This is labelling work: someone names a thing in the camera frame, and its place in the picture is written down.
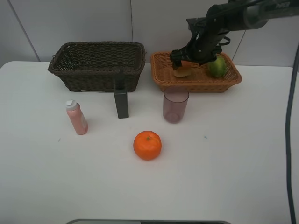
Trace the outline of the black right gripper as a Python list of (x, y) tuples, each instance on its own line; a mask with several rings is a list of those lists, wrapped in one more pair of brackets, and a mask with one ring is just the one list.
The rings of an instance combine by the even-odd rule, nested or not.
[(188, 61), (191, 68), (200, 68), (208, 62), (216, 60), (222, 52), (222, 46), (230, 44), (229, 33), (223, 29), (204, 28), (193, 35), (186, 46), (170, 53), (173, 70), (181, 68), (182, 61)]

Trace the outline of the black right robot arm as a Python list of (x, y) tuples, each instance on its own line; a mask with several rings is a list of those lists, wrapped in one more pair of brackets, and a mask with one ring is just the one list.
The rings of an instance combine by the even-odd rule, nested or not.
[(230, 0), (212, 5), (205, 17), (187, 19), (192, 37), (186, 46), (170, 53), (173, 70), (182, 62), (204, 65), (216, 60), (222, 46), (230, 44), (232, 31), (259, 29), (268, 20), (297, 16), (297, 0)]

